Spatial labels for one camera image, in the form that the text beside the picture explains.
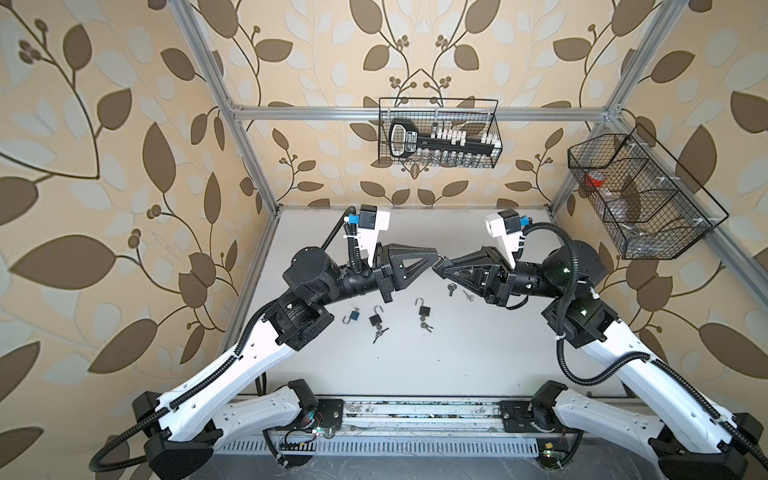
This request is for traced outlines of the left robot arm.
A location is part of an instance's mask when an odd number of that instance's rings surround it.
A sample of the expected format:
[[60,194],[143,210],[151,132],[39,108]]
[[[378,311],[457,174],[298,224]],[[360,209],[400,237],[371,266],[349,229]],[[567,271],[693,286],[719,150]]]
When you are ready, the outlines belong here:
[[326,251],[298,251],[283,278],[287,290],[261,307],[240,339],[209,366],[140,414],[146,461],[161,479],[184,479],[235,440],[308,421],[317,406],[303,380],[252,398],[236,397],[270,368],[301,350],[334,320],[328,305],[378,291],[389,302],[439,259],[433,248],[377,245],[372,266],[338,265]]

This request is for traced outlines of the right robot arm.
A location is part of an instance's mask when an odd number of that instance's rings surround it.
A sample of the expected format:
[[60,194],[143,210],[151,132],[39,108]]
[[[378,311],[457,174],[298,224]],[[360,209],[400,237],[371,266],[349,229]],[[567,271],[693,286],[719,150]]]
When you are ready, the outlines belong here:
[[493,247],[443,259],[436,273],[489,304],[511,296],[550,299],[542,315],[556,334],[566,383],[531,398],[534,424],[596,435],[655,463],[667,479],[742,479],[762,426],[698,391],[654,353],[594,290],[605,275],[595,250],[569,241],[541,263],[511,264]]

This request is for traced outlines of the small black padlock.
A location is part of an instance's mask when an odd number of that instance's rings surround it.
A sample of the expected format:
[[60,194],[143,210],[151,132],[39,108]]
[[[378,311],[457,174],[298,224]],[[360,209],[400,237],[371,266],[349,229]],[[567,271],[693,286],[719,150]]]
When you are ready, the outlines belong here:
[[432,267],[433,271],[436,274],[441,275],[442,272],[444,271],[445,267],[446,267],[446,262],[447,262],[447,259],[445,257],[441,256],[436,261],[436,263],[433,265],[433,267]]

